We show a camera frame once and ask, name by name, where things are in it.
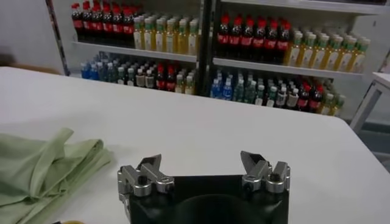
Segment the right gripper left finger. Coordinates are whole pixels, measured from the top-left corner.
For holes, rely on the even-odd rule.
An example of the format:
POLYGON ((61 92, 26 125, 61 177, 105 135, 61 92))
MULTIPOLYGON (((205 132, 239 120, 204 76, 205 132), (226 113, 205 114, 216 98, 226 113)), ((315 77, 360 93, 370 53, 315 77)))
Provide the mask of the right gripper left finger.
POLYGON ((174 177, 160 171, 161 154, 143 158, 139 165, 121 166, 117 172, 118 194, 120 201, 126 201, 131 195, 147 197, 153 191, 170 194, 174 191, 174 177))

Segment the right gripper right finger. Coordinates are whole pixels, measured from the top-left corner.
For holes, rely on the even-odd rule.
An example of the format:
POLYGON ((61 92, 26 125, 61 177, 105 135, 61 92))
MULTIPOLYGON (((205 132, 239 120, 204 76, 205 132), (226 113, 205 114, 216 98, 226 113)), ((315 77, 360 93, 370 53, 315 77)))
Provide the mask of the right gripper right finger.
POLYGON ((265 189, 273 194, 290 190, 291 168, 288 163, 278 161, 274 167, 260 154, 240 152, 246 174, 241 178, 245 191, 253 193, 265 189))

